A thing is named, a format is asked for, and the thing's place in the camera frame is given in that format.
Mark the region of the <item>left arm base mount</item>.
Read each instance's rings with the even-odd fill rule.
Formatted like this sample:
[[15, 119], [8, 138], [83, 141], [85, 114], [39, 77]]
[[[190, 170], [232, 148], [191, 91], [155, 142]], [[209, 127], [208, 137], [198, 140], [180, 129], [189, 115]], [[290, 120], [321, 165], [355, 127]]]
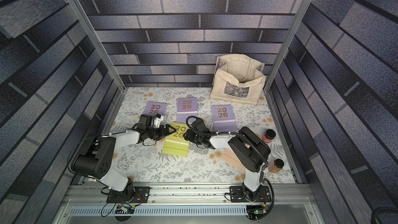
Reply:
[[111, 190], [107, 195], [106, 203], [147, 203], [150, 189], [150, 187], [132, 187], [125, 191]]

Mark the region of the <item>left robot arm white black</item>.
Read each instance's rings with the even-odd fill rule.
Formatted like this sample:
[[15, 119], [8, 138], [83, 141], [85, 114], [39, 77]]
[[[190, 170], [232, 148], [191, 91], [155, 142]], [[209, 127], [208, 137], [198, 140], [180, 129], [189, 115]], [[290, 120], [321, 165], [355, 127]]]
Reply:
[[160, 114], [141, 115], [133, 127], [117, 133], [95, 134], [82, 140], [77, 154], [68, 160], [71, 172], [90, 177], [115, 192], [128, 188], [129, 178], [119, 173], [113, 166], [113, 154], [124, 146], [143, 143], [150, 139], [159, 141], [177, 130], [170, 124], [162, 124]]

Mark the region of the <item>green 2026 desk calendar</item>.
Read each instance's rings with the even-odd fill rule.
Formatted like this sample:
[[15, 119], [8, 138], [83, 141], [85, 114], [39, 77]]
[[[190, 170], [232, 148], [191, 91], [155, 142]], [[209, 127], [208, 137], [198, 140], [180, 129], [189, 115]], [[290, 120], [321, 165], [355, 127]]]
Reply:
[[162, 153], [186, 158], [189, 150], [189, 141], [186, 141], [183, 135], [188, 130], [188, 126], [175, 121], [171, 123], [171, 126], [176, 129], [176, 132], [165, 138]]

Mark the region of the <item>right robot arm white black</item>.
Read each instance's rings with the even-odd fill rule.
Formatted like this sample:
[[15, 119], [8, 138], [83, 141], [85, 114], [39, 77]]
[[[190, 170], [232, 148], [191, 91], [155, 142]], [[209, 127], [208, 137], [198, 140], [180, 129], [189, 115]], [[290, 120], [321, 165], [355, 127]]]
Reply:
[[251, 129], [242, 127], [236, 132], [211, 132], [204, 120], [196, 116], [189, 116], [186, 125], [188, 130], [183, 135], [185, 140], [200, 148], [233, 151], [246, 169], [244, 187], [250, 192], [259, 190], [271, 149]]

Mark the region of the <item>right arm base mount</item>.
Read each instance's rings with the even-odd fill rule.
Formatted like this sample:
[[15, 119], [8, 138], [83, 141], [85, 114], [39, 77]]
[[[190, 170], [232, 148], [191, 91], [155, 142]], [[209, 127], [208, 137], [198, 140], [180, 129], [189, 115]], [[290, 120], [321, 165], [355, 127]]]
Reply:
[[234, 203], [240, 202], [259, 202], [271, 203], [272, 196], [268, 186], [261, 186], [254, 192], [250, 191], [244, 185], [230, 186], [229, 193], [231, 201]]

